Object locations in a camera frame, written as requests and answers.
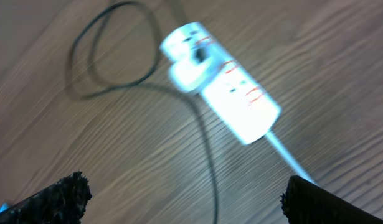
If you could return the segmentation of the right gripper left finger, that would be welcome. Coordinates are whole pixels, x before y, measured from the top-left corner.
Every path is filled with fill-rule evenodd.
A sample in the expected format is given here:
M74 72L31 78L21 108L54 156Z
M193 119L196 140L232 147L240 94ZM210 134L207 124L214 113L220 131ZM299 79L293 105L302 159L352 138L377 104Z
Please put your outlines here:
M81 224L92 198L82 172L61 178L0 212L0 224Z

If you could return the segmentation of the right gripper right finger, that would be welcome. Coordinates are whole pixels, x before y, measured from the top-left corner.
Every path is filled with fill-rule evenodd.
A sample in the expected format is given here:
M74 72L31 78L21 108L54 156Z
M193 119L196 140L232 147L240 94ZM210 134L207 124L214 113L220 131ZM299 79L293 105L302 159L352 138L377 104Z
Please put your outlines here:
M281 195L289 224L383 224L383 220L293 175Z

